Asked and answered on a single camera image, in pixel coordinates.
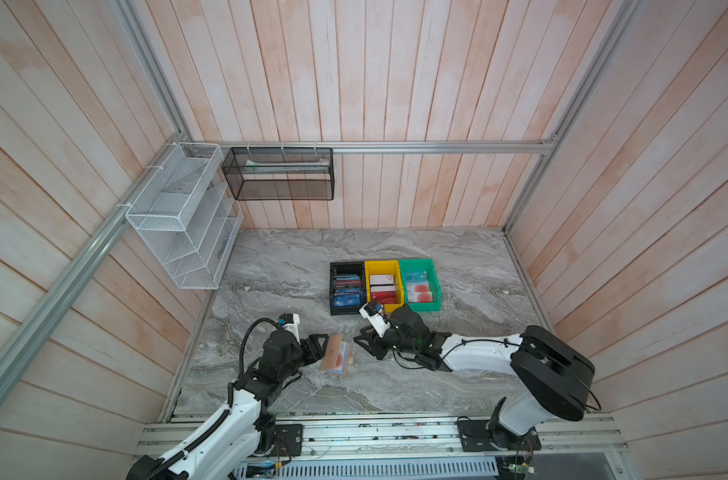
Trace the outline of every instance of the white wire mesh basket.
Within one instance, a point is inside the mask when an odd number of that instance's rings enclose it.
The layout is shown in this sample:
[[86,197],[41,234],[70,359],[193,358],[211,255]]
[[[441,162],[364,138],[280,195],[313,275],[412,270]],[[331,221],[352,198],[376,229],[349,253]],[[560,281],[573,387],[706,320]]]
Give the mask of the white wire mesh basket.
[[177,144],[127,212],[135,230],[186,230],[223,163],[217,144]]
[[128,210],[129,222],[179,288],[218,288],[241,227],[240,206],[229,216],[228,184],[206,189],[222,159],[217,145],[178,145]]

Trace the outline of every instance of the plastic storage bin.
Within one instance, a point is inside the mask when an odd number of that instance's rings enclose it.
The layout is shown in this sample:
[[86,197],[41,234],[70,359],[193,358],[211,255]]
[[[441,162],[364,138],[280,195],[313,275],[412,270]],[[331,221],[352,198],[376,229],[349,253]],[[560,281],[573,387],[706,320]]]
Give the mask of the plastic storage bin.
[[398,260],[372,260],[364,262],[366,271],[366,297],[371,302],[371,292],[369,291],[369,275],[393,275],[393,282],[396,284],[397,303],[388,303],[383,305],[385,313],[396,310],[399,306],[404,305],[404,283],[401,282],[401,270],[398,267]]
[[429,258],[399,260],[398,266],[401,270],[401,283],[404,290],[406,290],[407,274],[410,272],[425,272],[427,274],[427,283],[431,285],[431,292],[433,292],[432,302],[409,303],[409,308],[414,312],[441,311],[441,285],[438,284],[433,260]]
[[329,313],[331,315],[350,315],[359,314],[361,305],[357,306],[335,306],[332,301],[332,297],[335,292],[334,278],[335,275],[359,275],[361,277],[361,288],[364,289],[365,282],[365,268],[364,262],[338,262],[335,264],[329,264]]

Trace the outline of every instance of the gray marble surface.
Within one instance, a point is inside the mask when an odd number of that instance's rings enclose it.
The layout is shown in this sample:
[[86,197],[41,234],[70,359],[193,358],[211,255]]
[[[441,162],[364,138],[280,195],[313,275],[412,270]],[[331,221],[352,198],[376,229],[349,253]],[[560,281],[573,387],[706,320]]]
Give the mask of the gray marble surface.
[[[242,335],[256,319],[300,315],[300,335],[342,332],[366,322],[329,314],[329,263],[432,258],[444,293],[441,312],[421,313],[428,328],[467,336],[502,336],[537,324],[502,234],[492,229],[244,230],[186,373],[175,413],[214,411],[225,385],[238,375]],[[263,324],[249,337],[245,362],[262,351]],[[353,345],[344,377],[302,369],[271,406],[273,412],[445,412],[488,414],[502,396],[522,388],[512,376],[490,372],[405,370],[391,356],[378,361]]]

